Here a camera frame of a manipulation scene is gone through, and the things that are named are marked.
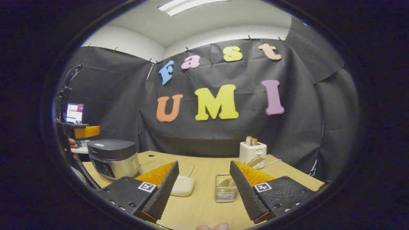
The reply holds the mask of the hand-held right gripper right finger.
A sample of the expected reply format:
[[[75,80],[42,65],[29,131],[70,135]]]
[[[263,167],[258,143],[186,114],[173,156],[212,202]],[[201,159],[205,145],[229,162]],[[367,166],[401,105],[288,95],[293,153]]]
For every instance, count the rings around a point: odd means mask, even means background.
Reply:
[[[229,172],[254,224],[282,216],[317,193],[289,176],[275,179],[234,160],[230,162]]]

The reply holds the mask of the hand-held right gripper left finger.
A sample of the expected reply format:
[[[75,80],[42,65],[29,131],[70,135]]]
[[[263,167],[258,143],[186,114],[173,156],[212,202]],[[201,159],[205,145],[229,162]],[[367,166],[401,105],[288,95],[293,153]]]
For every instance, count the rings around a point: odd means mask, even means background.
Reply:
[[[178,161],[173,161],[136,178],[124,176],[97,194],[120,211],[156,223],[162,218],[178,175]]]

